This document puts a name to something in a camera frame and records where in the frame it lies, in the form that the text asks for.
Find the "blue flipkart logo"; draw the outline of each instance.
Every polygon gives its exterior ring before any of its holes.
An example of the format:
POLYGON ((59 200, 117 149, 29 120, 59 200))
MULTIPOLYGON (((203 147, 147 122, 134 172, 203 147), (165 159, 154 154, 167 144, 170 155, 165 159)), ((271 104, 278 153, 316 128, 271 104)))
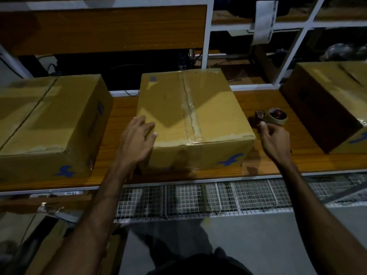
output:
POLYGON ((74 171, 69 171, 70 168, 71 168, 71 166, 69 166, 69 165, 61 166, 60 169, 59 169, 59 172, 55 175, 56 176, 73 177, 75 172, 74 171))
POLYGON ((240 156, 243 156, 243 153, 237 153, 237 154, 231 156, 230 158, 228 158, 226 161, 221 161, 218 164, 223 164, 223 166, 229 166, 232 163, 237 162, 237 159, 236 158, 237 157, 240 157, 240 156))
POLYGON ((356 143, 359 143, 359 142, 362 142, 364 141, 365 139, 367 139, 367 132, 364 132, 362 133, 361 137, 358 138, 358 139, 355 139, 353 141, 349 141, 350 144, 356 144, 356 143))

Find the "left hand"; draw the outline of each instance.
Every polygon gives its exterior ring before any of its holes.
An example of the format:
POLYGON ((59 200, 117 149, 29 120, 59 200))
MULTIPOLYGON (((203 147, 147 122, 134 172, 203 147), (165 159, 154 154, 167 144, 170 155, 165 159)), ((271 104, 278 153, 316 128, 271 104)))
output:
POLYGON ((146 135, 154 127, 155 123, 145 123, 145 116, 134 117, 122 133, 121 142, 117 148, 116 163, 132 168, 144 160, 153 148, 158 134, 156 132, 146 135))

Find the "hand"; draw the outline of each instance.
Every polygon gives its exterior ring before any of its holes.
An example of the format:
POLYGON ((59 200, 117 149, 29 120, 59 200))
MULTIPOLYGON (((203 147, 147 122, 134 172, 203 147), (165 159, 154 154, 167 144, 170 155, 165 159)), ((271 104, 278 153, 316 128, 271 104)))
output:
POLYGON ((259 128, 261 144, 267 156, 277 165, 292 162, 288 131, 281 126, 266 124, 263 121, 260 122, 259 128))
POLYGON ((121 141, 116 153, 118 165, 135 165, 144 160, 153 148, 158 134, 156 132, 146 135, 153 129, 154 123, 145 123, 145 116, 134 117, 122 133, 121 141))

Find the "metal grid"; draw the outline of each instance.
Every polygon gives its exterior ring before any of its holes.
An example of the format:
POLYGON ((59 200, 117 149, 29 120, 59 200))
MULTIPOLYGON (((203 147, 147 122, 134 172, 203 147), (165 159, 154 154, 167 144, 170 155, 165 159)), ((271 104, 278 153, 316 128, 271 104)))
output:
MULTIPOLYGON (((306 176, 327 207, 367 205, 367 173, 306 176)), ((291 212, 283 179, 124 188, 116 222, 291 212)))

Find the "gray floor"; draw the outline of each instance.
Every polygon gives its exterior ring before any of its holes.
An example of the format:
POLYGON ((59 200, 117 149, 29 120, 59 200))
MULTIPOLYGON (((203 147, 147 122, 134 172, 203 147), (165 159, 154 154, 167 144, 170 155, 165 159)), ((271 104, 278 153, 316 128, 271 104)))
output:
MULTIPOLYGON (((367 247, 367 207, 335 208, 333 214, 367 247)), ((316 274, 293 213, 163 221, 129 225, 120 275, 154 269, 141 235, 153 235, 182 256, 222 247, 254 275, 316 274)))

